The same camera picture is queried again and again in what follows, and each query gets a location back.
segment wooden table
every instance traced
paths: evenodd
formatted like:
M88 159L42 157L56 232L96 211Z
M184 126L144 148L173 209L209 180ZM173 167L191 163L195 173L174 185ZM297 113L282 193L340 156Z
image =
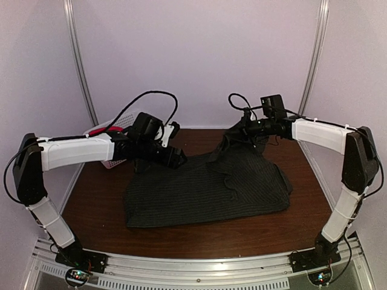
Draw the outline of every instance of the wooden table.
M222 130L180 130L172 145L186 155L214 150ZM126 162L111 170L85 165L63 216L91 250L162 258L245 257L312 247L331 210L295 141L279 140L264 155L293 185L288 210L224 222L167 228L127 228L123 193L133 176Z

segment black bracket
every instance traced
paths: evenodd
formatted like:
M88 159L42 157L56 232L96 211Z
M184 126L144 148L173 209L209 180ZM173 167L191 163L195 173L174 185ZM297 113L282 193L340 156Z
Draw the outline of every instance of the black bracket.
M357 130L361 134L351 132L346 135L342 182L361 195L374 180L379 164L373 150L375 144L371 130L368 127Z
M74 263L70 262L60 252L57 253L55 257L55 262L57 263L70 266L70 267L75 267L77 269L81 269L82 271L86 271L86 272L90 269L91 272L102 273L102 274L105 272L107 260L108 260L108 256L105 254L92 252L92 251L85 251L85 250L82 250L82 260L81 260L81 263L78 265L75 265Z
M36 140L33 133L24 136L19 148L19 151L24 151L15 159L13 165L13 179L18 198L25 206L36 204L47 196L43 183L42 148L34 144Z
M306 251L295 251L289 255L290 265L294 273L308 271L320 267L325 267L329 263L336 263L341 260L340 254L333 252L329 258L323 259L315 249Z

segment vent slot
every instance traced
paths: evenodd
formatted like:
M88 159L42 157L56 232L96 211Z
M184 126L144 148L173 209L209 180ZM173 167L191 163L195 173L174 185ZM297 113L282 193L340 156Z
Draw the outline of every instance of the vent slot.
M106 279L99 277L98 286L102 289L108 290L194 290L199 289L198 287L173 287L168 288L167 286L160 287L149 287L148 285L141 285L139 283L131 283L125 281L114 281L113 279ZM290 289L288 278L276 279L269 282L259 282L254 283L250 286L242 287L213 287L213 286L203 286L200 290L287 290Z
M65 276L66 271L63 270L61 267L51 265L48 263L44 263L42 265L41 271L47 274L51 274L56 277L61 277L63 278Z

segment metal frame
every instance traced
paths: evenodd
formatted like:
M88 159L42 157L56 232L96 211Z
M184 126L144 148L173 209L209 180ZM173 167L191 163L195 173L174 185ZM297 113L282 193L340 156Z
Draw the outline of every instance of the metal frame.
M359 240L352 238L349 242L362 289L374 290ZM50 245L49 240L38 240L24 290L35 289L40 272L63 277L68 267L55 262L55 254L50 251ZM346 263L349 257L345 242L339 244L339 252L342 260L336 265ZM248 289L252 286L277 284L281 288L273 289L288 289L286 281L289 277L306 275L306 272L292 272L289 254L290 252L229 259L155 259L107 254L105 273L95 273L88 284L102 289L125 289L126 285L134 285L138 289L179 290Z
M321 0L319 20L317 22L316 37L314 39L312 58L309 66L309 72L307 75L307 81L305 84L300 107L298 110L298 113L301 115L304 114L305 109L307 107L310 93L313 87L314 78L316 76L317 65L319 63L322 46L324 44L324 39L325 39L325 32L327 30L328 14L329 14L329 0Z
M63 0L65 6L65 15L67 20L68 31L70 33L70 42L73 49L74 61L77 69L77 75L82 90L83 98L85 99L86 109L93 126L98 125L96 110L94 109L93 101L91 100L89 87L86 80L85 69L83 67L82 58L80 55L77 30L73 12L73 0Z

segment white plastic casing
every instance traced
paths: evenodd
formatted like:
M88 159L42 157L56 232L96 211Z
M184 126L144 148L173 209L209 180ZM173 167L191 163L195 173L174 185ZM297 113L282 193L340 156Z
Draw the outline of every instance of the white plastic casing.
M90 138L43 142L39 143L39 147L43 148L43 171L77 163L107 161L111 160L114 154L114 143L105 133Z
M58 246L65 248L75 241L74 234L50 198L44 197L37 204L30 205L28 209L35 214Z
M328 124L296 120L291 127L293 139L309 142L334 150L340 154L345 151L345 138L352 131Z
M346 135L352 132L345 128L303 119L296 120L291 129L293 139L313 143L341 155L345 153ZM333 243L342 237L348 223L353 219L352 215L361 198L362 195L359 193L353 192L345 185L342 186L340 198L322 230L322 235L327 241Z
M322 229L324 238L331 243L341 238L349 221L352 220L352 215L361 198L362 195L353 192L343 184L339 201L334 207L328 222Z

